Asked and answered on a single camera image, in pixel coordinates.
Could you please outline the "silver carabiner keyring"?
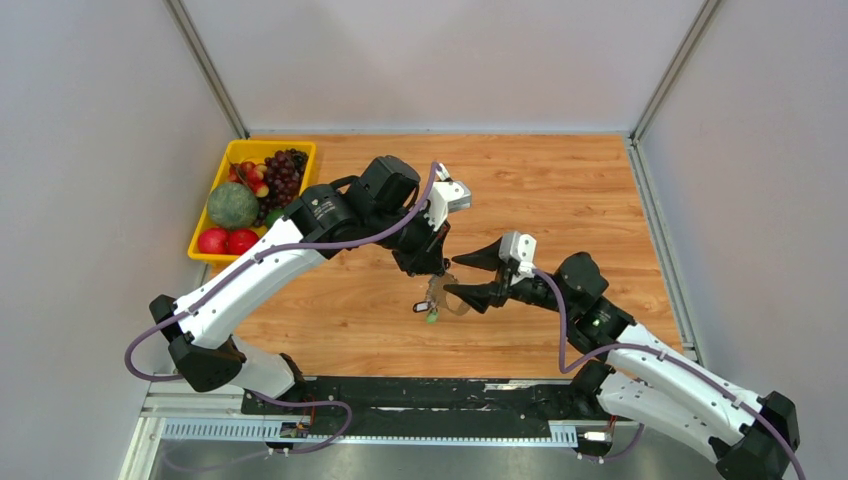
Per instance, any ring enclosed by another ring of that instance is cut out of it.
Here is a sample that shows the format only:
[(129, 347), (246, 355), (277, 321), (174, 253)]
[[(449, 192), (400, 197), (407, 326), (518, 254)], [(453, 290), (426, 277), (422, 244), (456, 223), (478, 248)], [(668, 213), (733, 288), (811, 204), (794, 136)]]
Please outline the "silver carabiner keyring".
[(451, 273), (430, 277), (424, 299), (425, 311), (430, 317), (435, 319), (443, 312), (463, 316), (471, 310), (471, 307), (465, 301), (446, 290), (446, 286), (457, 285), (458, 283), (458, 279)]

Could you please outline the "black key tag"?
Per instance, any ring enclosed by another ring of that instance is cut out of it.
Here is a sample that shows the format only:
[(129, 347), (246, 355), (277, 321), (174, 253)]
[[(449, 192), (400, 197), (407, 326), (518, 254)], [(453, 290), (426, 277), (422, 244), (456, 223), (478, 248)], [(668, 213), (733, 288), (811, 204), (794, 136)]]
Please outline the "black key tag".
[(427, 302), (427, 301), (418, 302), (418, 303), (413, 305), (413, 311), (415, 313), (426, 312), (426, 311), (429, 311), (429, 310), (430, 310), (430, 303)]

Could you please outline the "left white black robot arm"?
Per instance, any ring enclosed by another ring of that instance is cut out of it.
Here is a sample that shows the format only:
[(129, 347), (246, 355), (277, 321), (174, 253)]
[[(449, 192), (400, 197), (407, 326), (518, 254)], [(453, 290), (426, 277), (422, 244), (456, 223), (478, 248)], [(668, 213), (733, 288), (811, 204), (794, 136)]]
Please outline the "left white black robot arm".
[(343, 250), (376, 244), (409, 276), (445, 274), (448, 216), (471, 204), (471, 191), (440, 163), (423, 183), (394, 156), (360, 175), (308, 187), (248, 251), (207, 284), (151, 304), (178, 371), (196, 392), (235, 385), (267, 396), (280, 413), (297, 412), (306, 388), (291, 360), (236, 338), (254, 310), (298, 276)]

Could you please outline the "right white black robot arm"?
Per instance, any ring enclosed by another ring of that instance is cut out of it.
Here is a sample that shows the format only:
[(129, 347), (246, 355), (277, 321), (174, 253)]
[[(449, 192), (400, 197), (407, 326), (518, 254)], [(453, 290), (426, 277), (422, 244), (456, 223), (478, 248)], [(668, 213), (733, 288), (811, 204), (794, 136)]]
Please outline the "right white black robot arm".
[(535, 239), (511, 232), (493, 244), (454, 257), (456, 264), (495, 274), (487, 284), (446, 291), (484, 313), (509, 300), (555, 311), (558, 358), (573, 374), (571, 403), (584, 417), (604, 410), (656, 430), (701, 454), (725, 479), (780, 479), (805, 473), (794, 402), (773, 391), (760, 395), (707, 370), (665, 344), (604, 295), (609, 283), (587, 252), (568, 256), (553, 273), (534, 263)]

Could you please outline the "dark purple grape bunch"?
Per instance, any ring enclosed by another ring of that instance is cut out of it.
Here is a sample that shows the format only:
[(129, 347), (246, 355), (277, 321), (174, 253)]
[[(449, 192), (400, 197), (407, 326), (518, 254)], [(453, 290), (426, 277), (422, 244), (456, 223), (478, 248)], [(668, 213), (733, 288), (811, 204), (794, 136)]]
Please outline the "dark purple grape bunch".
[(265, 182), (270, 192), (265, 198), (257, 198), (259, 214), (254, 227), (264, 224), (265, 216), (275, 208), (284, 208), (299, 196), (308, 155), (297, 149), (278, 150), (263, 162), (267, 166)]

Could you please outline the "green lime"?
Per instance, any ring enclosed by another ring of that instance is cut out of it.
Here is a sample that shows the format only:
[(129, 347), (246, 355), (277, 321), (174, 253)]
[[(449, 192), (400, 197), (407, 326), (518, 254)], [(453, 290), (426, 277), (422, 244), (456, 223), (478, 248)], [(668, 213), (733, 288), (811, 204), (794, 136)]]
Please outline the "green lime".
[(274, 223), (284, 215), (284, 210), (282, 208), (275, 208), (268, 212), (264, 219), (264, 226), (267, 229), (271, 229)]

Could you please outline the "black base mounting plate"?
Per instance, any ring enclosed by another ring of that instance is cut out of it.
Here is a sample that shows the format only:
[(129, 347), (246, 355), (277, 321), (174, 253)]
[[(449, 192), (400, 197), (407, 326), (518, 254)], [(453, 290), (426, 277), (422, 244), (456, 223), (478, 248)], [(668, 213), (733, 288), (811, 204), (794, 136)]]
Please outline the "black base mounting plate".
[(314, 434), (337, 432), (353, 413), (346, 434), (540, 436), (552, 421), (597, 422), (610, 415), (569, 381), (415, 377), (321, 376), (284, 397), (279, 407), (244, 395), (247, 415), (302, 415)]

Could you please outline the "right red apple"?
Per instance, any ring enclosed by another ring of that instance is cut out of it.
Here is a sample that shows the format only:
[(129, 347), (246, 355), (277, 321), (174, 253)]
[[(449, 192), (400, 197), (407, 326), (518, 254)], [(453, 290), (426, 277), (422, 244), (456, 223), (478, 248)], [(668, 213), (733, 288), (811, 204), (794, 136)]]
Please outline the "right red apple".
[(230, 255), (240, 256), (252, 248), (260, 236), (251, 229), (233, 230), (229, 233), (226, 251)]

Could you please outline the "red apple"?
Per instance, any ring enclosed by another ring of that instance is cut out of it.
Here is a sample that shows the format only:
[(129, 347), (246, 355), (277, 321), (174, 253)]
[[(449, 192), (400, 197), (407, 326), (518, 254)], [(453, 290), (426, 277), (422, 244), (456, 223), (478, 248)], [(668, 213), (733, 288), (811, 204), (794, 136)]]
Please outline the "red apple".
[(229, 231), (214, 227), (199, 234), (196, 247), (202, 254), (224, 255), (228, 253)]
[(226, 251), (230, 255), (240, 256), (252, 248), (260, 236), (251, 229), (233, 230), (229, 233)]

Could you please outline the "green melon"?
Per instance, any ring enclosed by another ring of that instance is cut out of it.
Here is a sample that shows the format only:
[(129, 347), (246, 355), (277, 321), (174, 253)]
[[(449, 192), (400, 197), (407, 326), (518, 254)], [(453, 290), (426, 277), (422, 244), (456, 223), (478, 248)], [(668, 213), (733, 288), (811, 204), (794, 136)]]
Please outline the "green melon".
[(209, 219), (219, 227), (236, 230), (250, 227), (259, 214), (259, 202), (246, 186), (225, 182), (215, 187), (206, 202)]

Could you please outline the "left red apple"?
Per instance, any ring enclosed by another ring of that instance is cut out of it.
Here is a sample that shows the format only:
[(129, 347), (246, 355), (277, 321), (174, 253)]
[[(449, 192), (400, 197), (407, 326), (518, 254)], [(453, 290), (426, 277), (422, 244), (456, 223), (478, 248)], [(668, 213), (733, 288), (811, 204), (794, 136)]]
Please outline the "left red apple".
[(202, 254), (224, 255), (228, 253), (229, 231), (214, 227), (199, 234), (196, 247)]

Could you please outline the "aluminium frame rail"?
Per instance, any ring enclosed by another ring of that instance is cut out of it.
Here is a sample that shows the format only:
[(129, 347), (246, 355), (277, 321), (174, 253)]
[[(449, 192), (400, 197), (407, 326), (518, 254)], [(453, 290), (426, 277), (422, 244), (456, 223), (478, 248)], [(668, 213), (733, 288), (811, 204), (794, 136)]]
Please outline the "aluminium frame rail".
[(123, 479), (716, 479), (711, 429), (628, 378), (315, 377), (317, 408), (148, 393)]

